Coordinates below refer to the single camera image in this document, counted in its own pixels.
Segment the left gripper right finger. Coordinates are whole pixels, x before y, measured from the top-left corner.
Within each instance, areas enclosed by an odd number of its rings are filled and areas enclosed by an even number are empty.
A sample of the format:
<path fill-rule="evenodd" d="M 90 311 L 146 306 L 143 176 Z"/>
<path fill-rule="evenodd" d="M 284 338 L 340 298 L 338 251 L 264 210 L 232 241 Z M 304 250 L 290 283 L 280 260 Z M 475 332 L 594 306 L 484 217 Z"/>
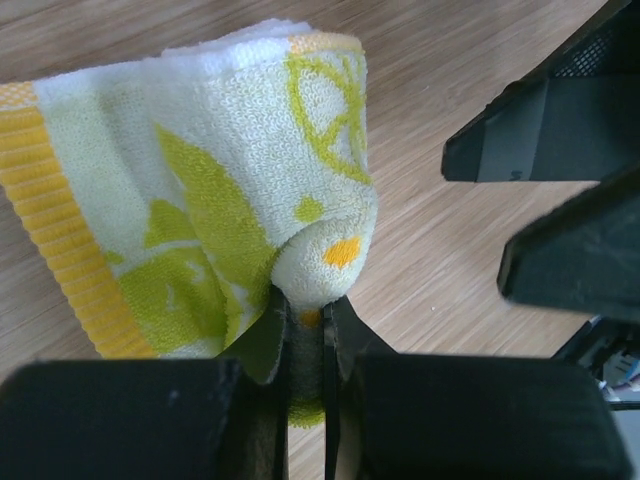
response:
<path fill-rule="evenodd" d="M 556 358 L 399 353 L 324 307 L 329 479 L 630 479 L 614 407 Z"/>

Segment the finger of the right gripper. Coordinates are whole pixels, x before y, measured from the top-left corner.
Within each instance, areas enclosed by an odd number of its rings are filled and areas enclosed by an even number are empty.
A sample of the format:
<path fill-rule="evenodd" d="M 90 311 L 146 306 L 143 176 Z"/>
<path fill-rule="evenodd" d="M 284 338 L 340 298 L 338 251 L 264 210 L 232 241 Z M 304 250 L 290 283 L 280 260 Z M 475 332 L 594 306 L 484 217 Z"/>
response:
<path fill-rule="evenodd" d="M 639 161 L 639 4 L 608 1 L 450 137 L 452 182 L 596 181 Z"/>
<path fill-rule="evenodd" d="M 500 294 L 521 305 L 639 318 L 639 166 L 570 198 L 506 243 Z"/>

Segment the yellow green patterned towel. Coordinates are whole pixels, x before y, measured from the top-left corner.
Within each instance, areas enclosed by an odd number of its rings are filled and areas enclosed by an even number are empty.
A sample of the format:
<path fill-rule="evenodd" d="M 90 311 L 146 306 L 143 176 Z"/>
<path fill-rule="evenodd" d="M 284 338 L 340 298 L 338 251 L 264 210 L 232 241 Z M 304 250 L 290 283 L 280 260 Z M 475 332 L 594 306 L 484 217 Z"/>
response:
<path fill-rule="evenodd" d="M 290 421 L 322 421 L 321 309 L 376 224 L 366 77 L 357 38 L 270 19 L 2 86 L 2 187 L 101 356 L 216 356 L 278 288 Z"/>

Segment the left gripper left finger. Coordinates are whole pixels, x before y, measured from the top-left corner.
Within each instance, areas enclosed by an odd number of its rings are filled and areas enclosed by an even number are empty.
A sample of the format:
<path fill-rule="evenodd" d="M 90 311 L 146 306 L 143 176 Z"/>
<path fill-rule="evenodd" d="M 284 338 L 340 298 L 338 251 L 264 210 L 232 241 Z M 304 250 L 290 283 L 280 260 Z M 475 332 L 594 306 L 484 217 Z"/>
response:
<path fill-rule="evenodd" d="M 289 305 L 212 359 L 36 361 L 1 386 L 5 479 L 284 479 Z"/>

